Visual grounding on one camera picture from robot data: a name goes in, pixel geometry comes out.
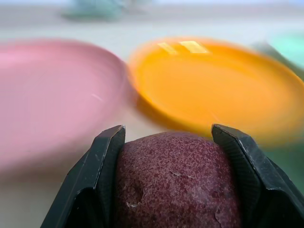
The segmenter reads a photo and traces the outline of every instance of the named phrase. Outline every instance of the table surface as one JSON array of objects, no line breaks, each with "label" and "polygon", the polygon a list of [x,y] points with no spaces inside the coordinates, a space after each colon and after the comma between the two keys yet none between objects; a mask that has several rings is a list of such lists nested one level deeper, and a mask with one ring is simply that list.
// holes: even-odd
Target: table surface
[{"label": "table surface", "polygon": [[[131,52],[141,43],[164,36],[206,36],[236,42],[249,47],[261,47],[261,43],[277,33],[303,29],[304,16],[290,14],[264,15],[263,18],[221,17],[191,18],[188,20],[146,20],[129,22],[86,22],[33,24],[22,27],[0,27],[2,42],[29,38],[74,38],[92,42],[114,52],[123,60],[127,60]],[[142,115],[131,104],[124,108],[123,114],[108,123],[108,127],[125,124],[126,140],[166,131],[149,118]],[[279,165],[290,175],[294,182],[300,183],[304,169],[298,159],[278,157]],[[3,228],[35,228],[39,227],[48,212],[51,203],[60,188],[65,173],[61,175],[40,176],[31,179],[13,179],[0,186],[0,227]]]}]

